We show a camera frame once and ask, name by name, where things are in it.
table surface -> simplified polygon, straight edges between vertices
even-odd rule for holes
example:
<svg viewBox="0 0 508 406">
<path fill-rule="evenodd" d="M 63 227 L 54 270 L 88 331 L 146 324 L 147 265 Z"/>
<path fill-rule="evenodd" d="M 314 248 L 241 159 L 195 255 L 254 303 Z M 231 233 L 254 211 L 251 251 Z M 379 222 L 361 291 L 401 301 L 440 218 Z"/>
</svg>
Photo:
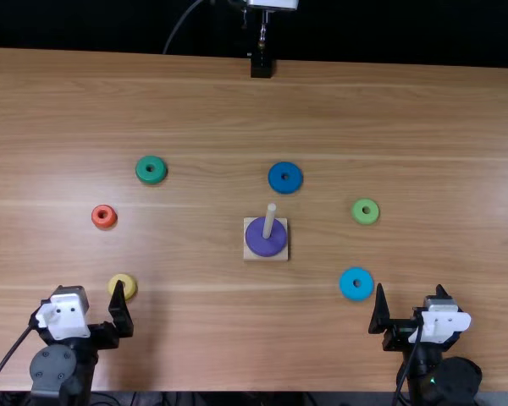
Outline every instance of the table surface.
<svg viewBox="0 0 508 406">
<path fill-rule="evenodd" d="M 59 285 L 110 320 L 107 282 L 139 281 L 135 335 L 101 351 L 95 389 L 390 391 L 400 355 L 369 336 L 368 269 L 392 316 L 441 283 L 472 327 L 449 355 L 508 390 L 508 69 L 0 49 L 0 359 Z M 167 178 L 141 184 L 144 155 Z M 297 163 L 298 193 L 268 169 Z M 379 203 L 372 226 L 351 218 Z M 243 217 L 290 222 L 288 262 L 244 262 Z M 94 206 L 119 214 L 111 231 Z M 32 333 L 0 376 L 28 389 Z"/>
</svg>

orange ring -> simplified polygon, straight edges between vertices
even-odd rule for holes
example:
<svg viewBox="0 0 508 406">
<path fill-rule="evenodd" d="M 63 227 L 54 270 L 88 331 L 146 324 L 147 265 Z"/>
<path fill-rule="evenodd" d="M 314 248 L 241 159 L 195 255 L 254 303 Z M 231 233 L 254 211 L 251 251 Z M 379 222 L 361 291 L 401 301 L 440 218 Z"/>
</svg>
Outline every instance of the orange ring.
<svg viewBox="0 0 508 406">
<path fill-rule="evenodd" d="M 92 222 L 98 228 L 110 228 L 117 222 L 117 213 L 111 206 L 96 206 L 92 211 Z"/>
</svg>

blue ring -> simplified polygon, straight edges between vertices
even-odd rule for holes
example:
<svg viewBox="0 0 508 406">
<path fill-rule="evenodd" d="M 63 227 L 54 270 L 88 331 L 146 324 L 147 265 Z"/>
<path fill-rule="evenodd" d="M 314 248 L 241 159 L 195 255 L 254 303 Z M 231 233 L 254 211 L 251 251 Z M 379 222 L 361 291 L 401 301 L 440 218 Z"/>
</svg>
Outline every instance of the blue ring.
<svg viewBox="0 0 508 406">
<path fill-rule="evenodd" d="M 354 281 L 358 281 L 359 286 L 354 285 Z M 368 298 L 373 292 L 373 277 L 363 268 L 350 268 L 340 277 L 339 288 L 346 298 L 359 302 Z"/>
<path fill-rule="evenodd" d="M 275 192 L 289 195 L 301 187 L 303 173 L 294 163 L 279 162 L 269 169 L 268 181 Z"/>
</svg>

black cable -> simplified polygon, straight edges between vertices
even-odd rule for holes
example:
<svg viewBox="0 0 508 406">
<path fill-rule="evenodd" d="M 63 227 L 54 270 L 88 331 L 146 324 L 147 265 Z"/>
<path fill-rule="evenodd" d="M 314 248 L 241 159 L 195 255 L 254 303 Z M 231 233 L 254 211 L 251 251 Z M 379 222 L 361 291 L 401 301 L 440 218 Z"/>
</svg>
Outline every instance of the black cable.
<svg viewBox="0 0 508 406">
<path fill-rule="evenodd" d="M 397 402 L 399 401 L 400 390 L 405 383 L 406 376 L 408 375 L 408 371 L 410 370 L 412 361 L 414 360 L 414 356 L 416 355 L 417 347 L 419 343 L 422 341 L 422 331 L 423 331 L 423 320 L 420 319 L 419 325 L 417 327 L 417 335 L 416 342 L 414 342 L 414 347 L 408 357 L 408 361 L 406 362 L 405 369 L 403 370 L 402 375 L 400 376 L 399 383 L 397 384 L 397 388 L 395 389 L 395 393 L 393 394 L 393 400 L 391 401 L 391 406 L 397 406 Z"/>
<path fill-rule="evenodd" d="M 410 406 L 410 401 L 409 401 L 407 398 L 405 398 L 405 397 L 403 396 L 403 394 L 402 394 L 402 393 L 400 393 L 400 394 L 399 394 L 399 401 L 400 401 L 400 402 L 401 402 L 404 406 Z"/>
<path fill-rule="evenodd" d="M 177 34 L 177 31 L 179 30 L 180 26 L 185 22 L 186 17 L 188 17 L 188 14 L 192 12 L 194 8 L 199 6 L 201 3 L 203 3 L 203 0 L 195 0 L 190 7 L 186 9 L 186 11 L 183 13 L 183 15 L 180 16 L 179 20 L 177 21 L 177 24 L 175 24 L 175 27 L 171 30 L 171 34 L 169 34 L 168 40 L 166 41 L 166 45 L 163 47 L 162 54 L 165 55 L 168 53 L 169 44 L 171 44 L 171 41 L 173 40 L 173 37 L 175 34 Z"/>
<path fill-rule="evenodd" d="M 9 351 L 6 353 L 6 355 L 3 357 L 2 361 L 0 362 L 0 372 L 2 371 L 2 369 L 6 365 L 6 363 L 9 361 L 11 356 L 14 354 L 15 350 L 20 346 L 20 344 L 25 340 L 25 338 L 30 334 L 31 331 L 32 331 L 32 326 L 28 326 L 26 328 L 26 330 L 24 330 L 23 333 L 20 335 L 20 337 L 17 338 L 17 341 L 9 349 Z"/>
<path fill-rule="evenodd" d="M 160 406 L 163 406 L 164 403 L 167 406 L 171 406 L 171 403 L 168 401 L 168 394 L 166 392 L 160 392 L 160 394 L 162 395 L 162 402 L 161 402 Z"/>
<path fill-rule="evenodd" d="M 310 392 L 305 392 L 305 394 L 308 397 L 308 400 L 312 403 L 312 406 L 318 406 L 318 403 L 314 400 L 314 397 Z"/>
<path fill-rule="evenodd" d="M 135 397 L 137 396 L 137 392 L 134 392 L 134 396 L 132 396 L 132 400 L 130 401 L 130 406 L 134 406 Z"/>
<path fill-rule="evenodd" d="M 111 395 L 107 395 L 106 393 L 103 393 L 103 392 L 93 392 L 92 395 L 96 395 L 96 396 L 103 396 L 104 398 L 108 398 L 108 399 L 111 399 L 113 400 L 118 406 L 120 406 L 120 402 L 117 400 L 117 398 L 111 396 Z"/>
</svg>

white robot part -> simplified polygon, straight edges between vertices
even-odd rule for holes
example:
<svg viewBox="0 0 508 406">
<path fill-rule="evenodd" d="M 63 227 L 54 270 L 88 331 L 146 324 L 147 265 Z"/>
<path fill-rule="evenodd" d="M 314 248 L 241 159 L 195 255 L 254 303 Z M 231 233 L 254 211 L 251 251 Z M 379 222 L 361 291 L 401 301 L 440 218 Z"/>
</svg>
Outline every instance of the white robot part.
<svg viewBox="0 0 508 406">
<path fill-rule="evenodd" d="M 275 10 L 297 10 L 299 0 L 246 0 L 249 7 L 270 8 Z"/>
<path fill-rule="evenodd" d="M 422 343 L 444 343 L 455 332 L 464 332 L 471 325 L 471 316 L 462 311 L 423 311 Z M 416 342 L 417 330 L 408 338 Z"/>
<path fill-rule="evenodd" d="M 49 302 L 36 313 L 38 327 L 46 328 L 55 340 L 91 335 L 85 319 L 88 306 L 77 293 L 54 294 Z"/>
</svg>

